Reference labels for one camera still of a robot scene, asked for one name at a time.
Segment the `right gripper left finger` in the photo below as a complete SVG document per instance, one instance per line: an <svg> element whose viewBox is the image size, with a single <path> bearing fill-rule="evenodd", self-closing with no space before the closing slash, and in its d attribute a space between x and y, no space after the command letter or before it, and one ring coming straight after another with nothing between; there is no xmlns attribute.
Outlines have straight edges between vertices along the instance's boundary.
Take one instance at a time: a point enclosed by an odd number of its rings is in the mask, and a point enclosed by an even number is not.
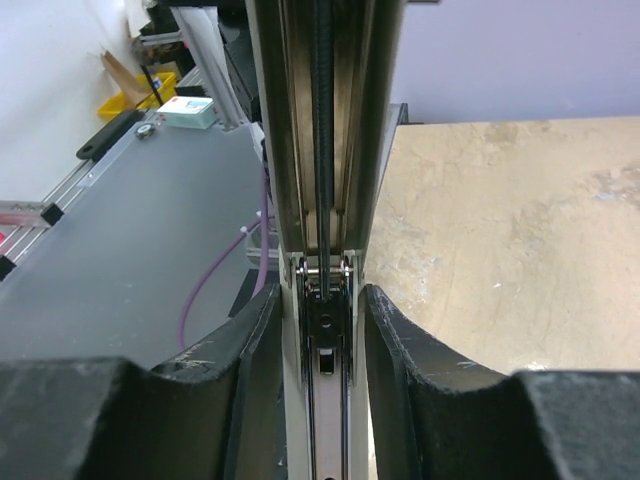
<svg viewBox="0 0 640 480"><path fill-rule="evenodd" d="M5 362L5 479L281 479L281 290L153 369Z"/></svg>

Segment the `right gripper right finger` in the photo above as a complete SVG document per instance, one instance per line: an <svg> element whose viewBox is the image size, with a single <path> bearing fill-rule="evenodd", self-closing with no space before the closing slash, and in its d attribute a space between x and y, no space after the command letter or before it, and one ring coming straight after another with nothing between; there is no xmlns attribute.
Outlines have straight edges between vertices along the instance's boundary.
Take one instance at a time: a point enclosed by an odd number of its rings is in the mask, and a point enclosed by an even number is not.
<svg viewBox="0 0 640 480"><path fill-rule="evenodd" d="M635 479L635 371L503 375L364 291L366 364L382 479Z"/></svg>

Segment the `black and silver stapler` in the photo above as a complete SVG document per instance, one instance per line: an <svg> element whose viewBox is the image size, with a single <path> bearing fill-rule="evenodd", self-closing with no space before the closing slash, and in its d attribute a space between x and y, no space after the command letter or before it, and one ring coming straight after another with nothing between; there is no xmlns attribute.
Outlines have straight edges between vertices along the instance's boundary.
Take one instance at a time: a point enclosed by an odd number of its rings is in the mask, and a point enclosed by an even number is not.
<svg viewBox="0 0 640 480"><path fill-rule="evenodd" d="M364 267L405 5L246 8L279 234L288 475L364 479Z"/></svg>

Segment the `white cardboard box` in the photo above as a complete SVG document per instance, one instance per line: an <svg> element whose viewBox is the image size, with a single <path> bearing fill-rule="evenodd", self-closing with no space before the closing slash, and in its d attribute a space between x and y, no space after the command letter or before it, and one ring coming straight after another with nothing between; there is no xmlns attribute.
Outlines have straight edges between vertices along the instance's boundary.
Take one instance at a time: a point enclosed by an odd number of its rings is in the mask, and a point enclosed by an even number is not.
<svg viewBox="0 0 640 480"><path fill-rule="evenodd" d="M157 109L168 126L204 130L218 120L214 102L208 97L174 96Z"/></svg>

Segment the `yellow plastic bin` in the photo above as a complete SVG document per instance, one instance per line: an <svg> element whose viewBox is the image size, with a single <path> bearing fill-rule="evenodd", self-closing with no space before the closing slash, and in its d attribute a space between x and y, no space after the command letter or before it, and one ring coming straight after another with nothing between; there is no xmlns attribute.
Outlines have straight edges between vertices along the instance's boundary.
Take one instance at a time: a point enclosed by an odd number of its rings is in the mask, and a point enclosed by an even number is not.
<svg viewBox="0 0 640 480"><path fill-rule="evenodd" d="M129 92L119 92L111 96L96 113L98 117L107 122L115 118L127 109L145 110L159 107L169 101L175 95L177 77L174 72L159 72L151 75L154 87L148 83L145 75L138 75L139 87Z"/></svg>

